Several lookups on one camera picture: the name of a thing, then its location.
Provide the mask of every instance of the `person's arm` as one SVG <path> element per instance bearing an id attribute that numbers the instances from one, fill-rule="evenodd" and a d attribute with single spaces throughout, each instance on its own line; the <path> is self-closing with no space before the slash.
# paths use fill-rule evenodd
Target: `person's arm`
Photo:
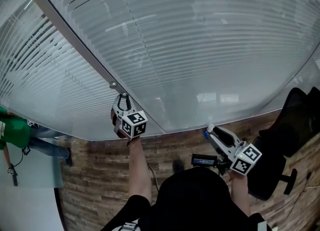
<path id="1" fill-rule="evenodd" d="M 4 153 L 5 161 L 8 164 L 8 168 L 11 168 L 10 156 L 9 156 L 9 151 L 8 151 L 7 145 L 4 146 L 3 153 Z"/>
<path id="2" fill-rule="evenodd" d="M 11 112 L 11 111 L 9 111 L 9 110 L 6 111 L 6 114 L 7 114 L 8 116 L 15 116 L 15 115 L 16 115 L 15 113 L 13 113 L 13 112 Z"/>
<path id="3" fill-rule="evenodd" d="M 139 195 L 152 202 L 152 184 L 141 139 L 134 138 L 129 144 L 129 196 Z"/>
<path id="4" fill-rule="evenodd" d="M 231 178 L 231 199 L 248 217 L 251 215 L 249 194 L 248 194 L 248 178 L 235 171 L 229 172 Z"/>

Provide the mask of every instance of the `green object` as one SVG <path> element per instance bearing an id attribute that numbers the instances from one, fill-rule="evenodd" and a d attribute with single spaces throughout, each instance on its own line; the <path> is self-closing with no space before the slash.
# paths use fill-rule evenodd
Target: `green object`
<path id="1" fill-rule="evenodd" d="M 0 106 L 0 150 L 7 142 L 25 148 L 29 143 L 30 129 L 26 119 L 8 115 L 7 110 Z"/>

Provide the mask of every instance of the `person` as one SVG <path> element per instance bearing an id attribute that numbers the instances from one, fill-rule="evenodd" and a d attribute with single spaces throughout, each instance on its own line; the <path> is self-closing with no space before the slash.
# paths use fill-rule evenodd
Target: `person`
<path id="1" fill-rule="evenodd" d="M 233 171 L 230 194 L 215 172 L 184 170 L 175 161 L 175 174 L 163 182 L 151 206 L 152 183 L 141 139 L 129 140 L 128 147 L 129 199 L 101 231 L 257 231 L 258 224 L 264 225 L 259 230 L 271 230 L 259 213 L 251 215 L 247 177 Z"/>
<path id="2" fill-rule="evenodd" d="M 4 153 L 9 169 L 12 164 L 7 143 L 11 143 L 21 149 L 29 147 L 47 156 L 63 158 L 68 166 L 72 166 L 70 148 L 64 148 L 40 139 L 62 136 L 64 135 L 63 133 L 39 125 L 29 126 L 26 119 L 7 111 L 1 106 L 0 129 L 0 150 Z"/>

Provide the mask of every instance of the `wrist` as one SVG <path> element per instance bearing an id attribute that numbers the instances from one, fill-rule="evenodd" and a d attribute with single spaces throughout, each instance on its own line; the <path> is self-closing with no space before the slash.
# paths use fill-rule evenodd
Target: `wrist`
<path id="1" fill-rule="evenodd" d="M 129 140 L 127 146 L 128 146 L 128 148 L 141 146 L 141 138 L 135 137 L 132 140 Z"/>
<path id="2" fill-rule="evenodd" d="M 231 180 L 232 185 L 236 187 L 242 187 L 244 189 L 248 189 L 248 179 L 247 177 L 244 178 L 233 178 Z"/>

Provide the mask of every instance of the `person's hand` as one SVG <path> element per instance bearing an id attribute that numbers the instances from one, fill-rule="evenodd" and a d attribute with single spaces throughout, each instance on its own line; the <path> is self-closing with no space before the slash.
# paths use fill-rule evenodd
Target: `person's hand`
<path id="1" fill-rule="evenodd" d="M 121 125 L 121 121 L 117 118 L 116 116 L 116 113 L 115 111 L 112 109 L 111 111 L 111 120 L 112 120 L 112 123 L 114 125 L 114 131 L 118 130 L 117 132 L 117 136 L 120 138 L 120 139 L 129 139 L 131 140 L 131 138 L 128 136 L 128 134 L 126 134 L 121 128 L 120 128 L 120 125 Z M 139 137 L 135 137 L 132 139 L 132 141 L 130 141 L 130 146 L 131 145 L 134 145 L 134 144 L 141 144 L 141 139 L 140 139 L 140 136 Z"/>
<path id="2" fill-rule="evenodd" d="M 117 136 L 120 139 L 125 139 L 125 138 L 130 139 L 130 137 L 122 129 L 120 129 L 121 121 L 117 118 L 116 113 L 113 109 L 111 111 L 111 120 L 112 120 L 112 124 L 114 125 L 114 132 L 118 130 L 118 132 L 116 133 Z"/>

